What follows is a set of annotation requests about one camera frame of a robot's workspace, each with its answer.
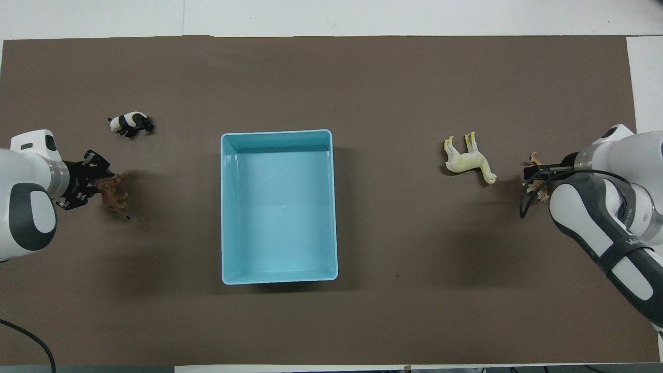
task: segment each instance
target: white table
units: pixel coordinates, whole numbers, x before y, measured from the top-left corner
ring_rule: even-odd
[[[663,2],[657,0],[0,0],[2,40],[178,35],[627,35],[636,128],[663,129]],[[663,361],[660,339],[659,350]],[[403,367],[252,365],[176,371]]]

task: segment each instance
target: table surface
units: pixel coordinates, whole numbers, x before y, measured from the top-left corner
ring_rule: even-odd
[[[135,109],[152,135],[108,131]],[[634,128],[625,38],[19,40],[0,115],[3,138],[45,126],[64,159],[90,148],[128,173],[132,221],[92,201],[3,264],[3,314],[61,364],[657,358],[649,323],[547,208],[517,218],[531,151],[554,162]],[[338,279],[223,285],[219,136],[316,128],[334,134]],[[462,149],[472,130],[494,186],[442,170],[442,139]],[[29,341],[2,353],[41,358]]]
[[[656,1],[0,1],[0,38],[190,35],[659,35]],[[117,19],[140,18],[130,27]],[[54,22],[71,19],[74,22]],[[638,131],[663,129],[663,37],[629,37]]]

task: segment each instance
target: panda toy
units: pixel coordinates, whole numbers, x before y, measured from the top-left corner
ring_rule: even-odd
[[[119,117],[108,118],[111,124],[111,131],[124,137],[134,137],[138,131],[144,129],[147,132],[154,130],[154,125],[147,115],[141,112],[131,112]]]

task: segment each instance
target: llama leg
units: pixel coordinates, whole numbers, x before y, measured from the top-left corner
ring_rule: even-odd
[[[469,133],[465,135],[465,146],[467,147],[468,152],[472,152],[472,144],[470,143],[469,140]]]
[[[449,150],[452,153],[452,156],[450,158],[455,157],[456,155],[460,156],[460,153],[458,153],[458,150],[456,150],[455,147],[453,147],[453,136],[449,136],[448,147],[449,147]]]
[[[470,143],[469,146],[467,147],[468,151],[479,151],[479,148],[477,147],[477,140],[474,138],[474,131],[469,133],[469,138],[470,138]]]
[[[453,157],[453,153],[451,149],[449,149],[449,139],[444,140],[444,151],[447,153],[447,160],[451,161]]]

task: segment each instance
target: black strap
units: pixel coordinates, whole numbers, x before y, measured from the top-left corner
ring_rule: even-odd
[[[596,261],[599,269],[606,275],[613,270],[615,265],[619,263],[622,258],[627,256],[633,250],[639,248],[647,248],[647,244],[640,241],[636,236],[628,235],[616,240],[608,250],[605,250],[603,255]]]

